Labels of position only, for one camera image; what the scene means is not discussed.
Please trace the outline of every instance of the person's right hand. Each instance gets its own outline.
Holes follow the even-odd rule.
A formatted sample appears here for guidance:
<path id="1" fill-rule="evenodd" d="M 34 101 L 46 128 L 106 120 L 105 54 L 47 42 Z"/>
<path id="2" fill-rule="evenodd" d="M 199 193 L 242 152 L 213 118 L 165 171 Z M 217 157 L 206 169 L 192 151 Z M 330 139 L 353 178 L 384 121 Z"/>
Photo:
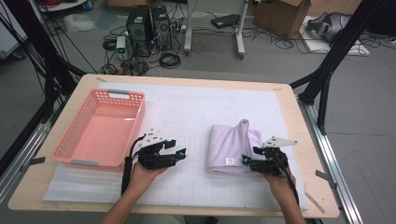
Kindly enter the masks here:
<path id="1" fill-rule="evenodd" d="M 290 178 L 293 183 L 296 183 L 296 178 L 291 173 L 290 169 L 288 168 L 287 171 L 290 174 Z M 274 194 L 277 202 L 280 206 L 285 203 L 289 203 L 290 200 L 295 201 L 293 190 L 290 187 L 288 179 L 285 175 L 263 175 L 264 178 L 268 181 L 271 187 L 271 191 Z"/>

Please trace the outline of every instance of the cardboard box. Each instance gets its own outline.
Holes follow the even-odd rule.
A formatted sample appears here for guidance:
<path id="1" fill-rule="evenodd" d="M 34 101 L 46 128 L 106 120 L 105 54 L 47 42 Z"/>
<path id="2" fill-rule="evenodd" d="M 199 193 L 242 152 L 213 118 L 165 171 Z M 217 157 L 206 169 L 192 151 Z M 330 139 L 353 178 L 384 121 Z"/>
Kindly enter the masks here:
<path id="1" fill-rule="evenodd" d="M 259 3 L 254 24 L 271 32 L 292 38 L 297 35 L 311 6 L 322 0 L 277 0 L 272 4 Z"/>
<path id="2" fill-rule="evenodd" d="M 151 6 L 151 0 L 107 0 L 107 5 L 110 7 L 128 7 L 133 5 L 148 5 Z"/>
<path id="3" fill-rule="evenodd" d="M 323 12 L 341 12 L 353 15 L 361 0 L 325 0 L 309 8 L 308 15 L 320 16 Z"/>

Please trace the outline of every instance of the white folded cloth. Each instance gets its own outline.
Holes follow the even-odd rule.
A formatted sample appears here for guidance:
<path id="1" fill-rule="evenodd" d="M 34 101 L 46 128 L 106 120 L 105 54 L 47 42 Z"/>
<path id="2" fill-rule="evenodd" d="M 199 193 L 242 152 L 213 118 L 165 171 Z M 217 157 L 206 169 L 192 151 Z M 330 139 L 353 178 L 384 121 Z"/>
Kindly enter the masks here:
<path id="1" fill-rule="evenodd" d="M 214 124 L 210 132 L 207 170 L 209 173 L 230 175 L 259 175 L 242 163 L 242 154 L 253 160 L 264 160 L 253 152 L 262 145 L 262 133 L 248 128 L 248 120 L 242 119 L 235 127 Z"/>

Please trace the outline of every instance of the hand motion capture device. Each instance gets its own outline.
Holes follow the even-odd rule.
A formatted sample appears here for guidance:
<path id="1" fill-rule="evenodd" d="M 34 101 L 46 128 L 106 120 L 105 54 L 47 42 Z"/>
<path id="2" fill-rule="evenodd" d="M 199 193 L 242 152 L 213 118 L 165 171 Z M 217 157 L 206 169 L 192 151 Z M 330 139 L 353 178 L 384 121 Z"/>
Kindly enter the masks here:
<path id="1" fill-rule="evenodd" d="M 284 174 L 288 179 L 291 189 L 293 190 L 297 204 L 299 204 L 297 189 L 294 185 L 294 182 L 291 180 L 289 171 L 287 170 L 287 168 L 289 168 L 288 156 L 280 150 L 280 147 L 294 146 L 296 144 L 297 141 L 272 137 L 263 143 L 262 147 L 253 148 L 254 153 L 264 155 L 266 160 L 253 160 L 249 156 L 242 155 L 242 163 L 248 165 L 251 171 L 260 174 Z"/>
<path id="2" fill-rule="evenodd" d="M 137 142 L 141 142 L 138 146 L 140 149 L 132 155 L 134 147 Z M 176 140 L 163 140 L 162 137 L 151 129 L 149 133 L 138 137 L 131 146 L 128 157 L 125 157 L 124 170 L 122 175 L 121 194 L 128 188 L 129 181 L 131 180 L 131 172 L 133 161 L 137 160 L 149 170 L 158 170 L 175 166 L 180 160 L 186 158 L 186 148 L 177 151 L 175 154 L 161 155 L 161 149 L 168 149 L 176 145 Z"/>

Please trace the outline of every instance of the black cable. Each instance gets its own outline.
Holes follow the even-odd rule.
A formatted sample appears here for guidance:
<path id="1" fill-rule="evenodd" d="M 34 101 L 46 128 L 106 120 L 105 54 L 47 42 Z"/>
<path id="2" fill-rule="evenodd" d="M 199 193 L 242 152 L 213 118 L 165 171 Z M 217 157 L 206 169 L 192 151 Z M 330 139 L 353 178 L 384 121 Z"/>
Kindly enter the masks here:
<path id="1" fill-rule="evenodd" d="M 275 153 L 273 153 L 273 152 L 271 152 L 271 153 L 272 153 L 272 158 L 275 159 L 274 162 L 276 163 L 276 165 L 283 171 L 283 173 L 285 173 L 286 178 L 288 179 L 290 188 L 293 191 L 293 194 L 294 194 L 294 197 L 296 199 L 296 202 L 300 206 L 300 200 L 299 200 L 298 192 L 297 192 L 297 189 L 296 189 L 296 186 L 295 186 L 294 182 L 291 179 L 291 176 L 290 176 L 288 170 L 283 165 L 283 162 L 279 159 L 279 157 Z"/>
<path id="2" fill-rule="evenodd" d="M 140 136 L 140 137 L 136 138 L 136 140 L 134 140 L 134 142 L 132 143 L 131 149 L 129 150 L 130 158 L 132 158 L 132 152 L 134 151 L 134 146 L 136 146 L 136 143 L 139 141 L 142 141 L 145 137 L 146 137 L 146 134 L 144 134 L 143 136 Z"/>

